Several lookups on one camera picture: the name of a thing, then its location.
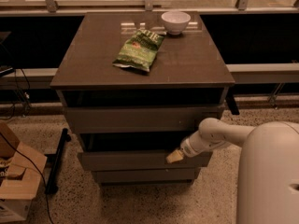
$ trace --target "white bowl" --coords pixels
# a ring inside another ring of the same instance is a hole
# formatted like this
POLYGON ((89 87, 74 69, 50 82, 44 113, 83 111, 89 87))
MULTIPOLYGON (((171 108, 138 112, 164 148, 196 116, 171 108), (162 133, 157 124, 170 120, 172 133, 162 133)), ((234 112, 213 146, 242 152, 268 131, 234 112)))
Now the white bowl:
POLYGON ((191 17, 182 11, 167 11, 162 14, 164 28, 171 35, 179 35, 187 27, 191 17))

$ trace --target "box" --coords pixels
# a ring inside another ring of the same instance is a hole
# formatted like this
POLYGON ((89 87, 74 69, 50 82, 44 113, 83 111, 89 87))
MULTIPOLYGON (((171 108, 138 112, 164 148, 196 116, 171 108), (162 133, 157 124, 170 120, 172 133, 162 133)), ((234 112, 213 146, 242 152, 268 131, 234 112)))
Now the box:
POLYGON ((27 218, 41 180, 41 175, 34 165, 11 148, 5 139, 21 154, 31 159, 41 173, 47 161, 47 157, 42 153, 23 142, 18 143, 19 139, 8 126, 0 123, 0 157, 13 157, 7 169, 7 178, 0 186, 0 223, 27 218))

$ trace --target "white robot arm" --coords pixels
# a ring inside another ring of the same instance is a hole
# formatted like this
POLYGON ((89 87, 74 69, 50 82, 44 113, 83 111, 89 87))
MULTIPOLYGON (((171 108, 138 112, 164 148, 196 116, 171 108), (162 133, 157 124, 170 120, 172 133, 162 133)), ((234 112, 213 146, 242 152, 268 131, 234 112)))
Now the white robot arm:
POLYGON ((204 119, 168 162, 231 144, 242 147, 238 172, 237 224, 299 223, 299 124, 258 127, 204 119))

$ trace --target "chip bag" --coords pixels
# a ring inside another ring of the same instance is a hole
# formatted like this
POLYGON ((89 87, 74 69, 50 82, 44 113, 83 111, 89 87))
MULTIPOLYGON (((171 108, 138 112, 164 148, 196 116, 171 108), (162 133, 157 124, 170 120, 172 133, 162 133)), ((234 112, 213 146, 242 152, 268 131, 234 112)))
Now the chip bag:
POLYGON ((113 65, 149 72, 163 40, 163 36, 149 30, 137 30, 124 43, 113 65))

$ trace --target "cabinet top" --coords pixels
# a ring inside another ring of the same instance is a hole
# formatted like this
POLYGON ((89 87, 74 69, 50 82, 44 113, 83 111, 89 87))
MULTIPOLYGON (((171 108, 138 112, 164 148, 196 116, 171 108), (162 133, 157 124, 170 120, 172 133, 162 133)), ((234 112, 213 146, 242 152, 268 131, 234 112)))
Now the cabinet top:
POLYGON ((197 12, 178 36, 167 35, 163 12, 89 13, 51 82, 55 90, 227 87, 234 84, 197 12), (165 34, 149 73, 112 63, 137 28, 165 34))

